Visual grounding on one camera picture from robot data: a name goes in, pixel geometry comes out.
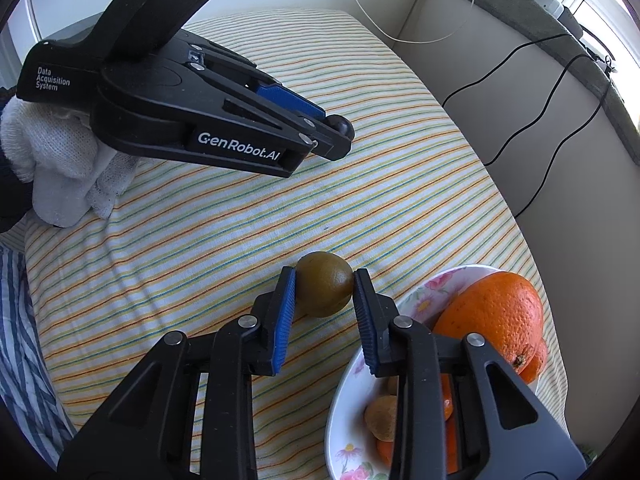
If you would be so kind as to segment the white gloved left hand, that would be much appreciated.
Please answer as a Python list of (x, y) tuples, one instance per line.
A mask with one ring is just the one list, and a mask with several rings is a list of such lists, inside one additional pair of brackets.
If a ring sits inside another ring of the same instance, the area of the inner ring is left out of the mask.
[(1, 153), (49, 226), (70, 228), (88, 211), (108, 218), (134, 180), (140, 158), (110, 148), (80, 110), (9, 99), (1, 113)]

